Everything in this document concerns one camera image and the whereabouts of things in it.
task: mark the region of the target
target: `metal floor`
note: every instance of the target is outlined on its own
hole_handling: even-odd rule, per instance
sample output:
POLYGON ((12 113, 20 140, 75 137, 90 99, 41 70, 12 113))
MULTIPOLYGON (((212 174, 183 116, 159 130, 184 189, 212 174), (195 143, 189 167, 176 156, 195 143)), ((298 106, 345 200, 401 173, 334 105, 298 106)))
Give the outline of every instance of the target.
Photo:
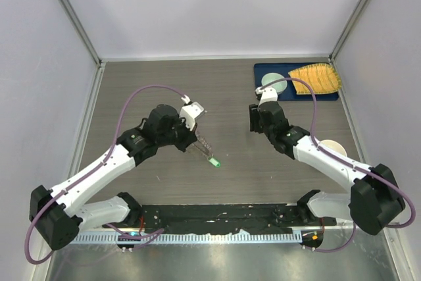
MULTIPOLYGON (((350 233, 326 230, 323 246, 337 247, 350 233)), ((57 252, 46 280, 398 280, 385 245, 383 234, 373 237, 361 231, 351 245, 331 254, 291 244, 150 245, 133 253, 117 252, 115 245, 74 245, 57 252)))

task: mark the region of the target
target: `white wall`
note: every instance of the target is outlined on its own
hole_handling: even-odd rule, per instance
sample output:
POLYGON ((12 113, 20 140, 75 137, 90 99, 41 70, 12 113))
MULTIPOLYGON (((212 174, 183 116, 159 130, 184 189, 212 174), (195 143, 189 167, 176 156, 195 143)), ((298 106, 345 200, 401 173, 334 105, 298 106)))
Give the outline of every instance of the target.
POLYGON ((329 54, 358 0, 70 0, 102 58, 329 54))
POLYGON ((371 0, 337 67, 368 160, 390 167, 418 209, 403 232, 420 266, 421 0, 371 0))
POLYGON ((0 34, 0 271, 28 281, 30 193, 66 177, 95 65, 58 0, 0 0, 0 34))

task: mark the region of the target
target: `metal frame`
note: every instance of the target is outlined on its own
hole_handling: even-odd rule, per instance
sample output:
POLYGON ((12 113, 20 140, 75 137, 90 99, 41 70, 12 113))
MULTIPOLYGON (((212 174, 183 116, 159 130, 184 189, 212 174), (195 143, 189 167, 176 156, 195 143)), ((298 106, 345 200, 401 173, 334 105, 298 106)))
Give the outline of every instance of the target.
POLYGON ((266 55, 208 55, 208 56, 174 56, 174 57, 145 57, 140 59, 103 59, 103 62, 149 62, 149 61, 203 61, 213 59, 273 59, 283 60, 284 63, 328 63, 328 54, 266 54, 266 55))
MULTIPOLYGON (((347 24, 345 25, 332 53, 330 54, 330 62, 337 69, 335 59, 339 55, 342 47, 347 41, 349 35, 351 34, 353 28, 357 25, 359 18, 362 16, 365 8, 367 8, 370 0, 359 0, 352 15, 349 17, 347 24)), ((353 122, 352 110, 349 106, 349 102, 346 97, 346 89, 342 87, 339 91, 339 96, 341 98, 343 108, 345 110, 345 115, 348 120, 349 127, 357 147, 357 151, 362 163, 366 163, 367 152, 364 147, 364 144, 359 140, 358 127, 353 122)), ((411 260, 409 259, 408 253, 405 250, 405 243, 402 241, 402 237, 399 235, 397 229, 385 228, 384 234, 387 240, 387 245, 389 247, 393 262, 395 263, 395 268, 401 280, 416 280, 414 275, 414 269, 411 268, 411 260)))
MULTIPOLYGON (((138 236, 137 230, 131 230, 138 236)), ((133 245, 148 242, 151 238, 142 241, 120 239, 120 234, 114 230, 106 232, 90 230, 79 233, 71 245, 107 245, 118 242, 120 245, 133 245)), ((196 235, 196 234, 163 234, 154 240, 155 245, 187 245, 187 244, 230 244, 230 243, 302 243, 303 237, 300 230, 293 230, 289 234, 251 235, 244 230, 238 234, 227 235, 196 235)))
MULTIPOLYGON (((99 88, 101 87, 101 81, 104 75, 105 63, 101 63, 98 68, 97 72, 92 81, 92 86, 90 89, 90 94, 87 99, 85 105, 84 116, 78 128, 78 138, 74 145, 74 154, 72 158, 72 162, 70 165, 70 169, 68 171, 67 178, 72 177, 75 175, 80 167, 80 162, 82 160, 82 156, 84 154, 84 147, 86 144, 87 135, 89 132, 89 127, 91 125, 91 120, 93 116, 93 111, 95 109, 95 104, 97 102, 97 97, 99 93, 99 88)), ((37 244, 40 244, 39 247, 39 258, 45 257, 49 252, 49 246, 47 243, 42 239, 40 235, 34 236, 38 240, 36 241, 37 244)), ((34 266, 34 270, 32 272, 31 280, 38 281, 38 280, 45 280, 47 277, 49 265, 51 263, 51 259, 48 260, 46 263, 42 265, 34 266)))
POLYGON ((76 14, 72 5, 70 4, 70 1, 69 0, 59 0, 59 1, 60 1, 60 4, 62 5, 63 10, 65 11, 71 23, 73 24, 73 27, 75 28, 76 32, 79 34, 80 39, 82 40, 87 50, 89 51, 89 54, 91 55, 93 61, 95 62, 97 66, 100 66, 101 59, 99 58, 95 48, 93 47, 92 42, 89 39, 89 36, 87 36, 86 31, 78 18, 78 15, 76 14))
POLYGON ((367 4, 370 0, 359 0, 357 3, 357 6, 355 7, 352 15, 349 17, 348 22, 346 23, 335 47, 332 51, 332 54, 330 55, 331 60, 335 60, 339 52, 341 51, 341 48, 345 41, 347 40, 349 34, 351 33, 352 29, 354 28, 354 25, 358 22, 359 17, 361 16, 364 9, 367 7, 367 4))

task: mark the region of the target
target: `gray tabletop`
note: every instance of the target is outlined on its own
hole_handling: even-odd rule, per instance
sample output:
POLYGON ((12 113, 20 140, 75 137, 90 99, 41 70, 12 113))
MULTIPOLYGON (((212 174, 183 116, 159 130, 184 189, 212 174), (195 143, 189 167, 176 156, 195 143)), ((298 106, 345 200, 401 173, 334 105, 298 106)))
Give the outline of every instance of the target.
MULTIPOLYGON (((200 155, 166 147, 136 169, 120 176, 92 201, 129 192, 140 203, 294 202, 312 189, 342 192, 317 170, 277 153, 263 136, 249 131, 248 105, 256 103, 253 65, 262 60, 151 61, 107 63, 82 159, 82 167, 109 147, 126 98, 138 87, 166 84, 185 91, 208 113, 199 121, 201 135, 222 164, 214 168, 200 155)), ((159 103, 179 109, 172 92, 149 90, 129 106, 122 131, 137 126, 159 103)), ((282 102, 291 124, 309 129, 310 101, 282 102)), ((341 101, 318 103, 316 136, 342 144, 358 158, 341 101)))

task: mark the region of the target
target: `yellow scrub brush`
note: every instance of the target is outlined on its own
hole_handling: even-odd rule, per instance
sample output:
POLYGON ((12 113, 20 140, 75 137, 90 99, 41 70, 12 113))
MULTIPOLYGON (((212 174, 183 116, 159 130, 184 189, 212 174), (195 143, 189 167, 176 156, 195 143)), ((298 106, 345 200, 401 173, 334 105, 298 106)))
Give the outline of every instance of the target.
MULTIPOLYGON (((308 83, 317 95, 337 92, 341 87, 341 78, 332 65, 319 63, 297 68, 288 72, 292 78, 308 83)), ((293 82, 297 95, 309 95, 310 91, 300 82, 293 82)))

